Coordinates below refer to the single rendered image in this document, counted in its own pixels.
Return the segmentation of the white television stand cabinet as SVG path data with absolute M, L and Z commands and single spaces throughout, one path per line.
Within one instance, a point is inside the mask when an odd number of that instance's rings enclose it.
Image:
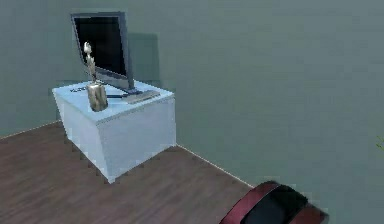
M 135 104 L 122 92 L 105 87 L 111 96 L 101 112 L 91 110 L 84 82 L 55 88 L 53 95 L 67 138 L 101 174 L 113 183 L 119 176 L 176 144 L 175 96 L 137 81 L 141 91 L 159 95 Z

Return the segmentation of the red and black bin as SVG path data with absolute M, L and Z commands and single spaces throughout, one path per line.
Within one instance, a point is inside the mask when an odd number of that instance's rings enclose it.
M 219 224 L 329 224 L 329 215 L 293 188 L 266 181 L 239 199 Z

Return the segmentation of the gold statue on block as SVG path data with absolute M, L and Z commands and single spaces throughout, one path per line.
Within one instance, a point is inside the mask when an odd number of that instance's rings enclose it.
M 108 107 L 105 87 L 97 81 L 95 60 L 91 56 L 92 48 L 88 42 L 84 43 L 84 53 L 86 54 L 86 63 L 92 82 L 86 86 L 90 108 L 94 112 L 100 112 Z

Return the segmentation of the grey flat screen television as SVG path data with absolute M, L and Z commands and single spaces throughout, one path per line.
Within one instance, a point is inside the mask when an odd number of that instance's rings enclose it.
M 135 87 L 124 12 L 73 13 L 71 21 L 83 63 L 94 57 L 96 80 L 123 91 L 109 98 L 134 104 L 160 95 Z

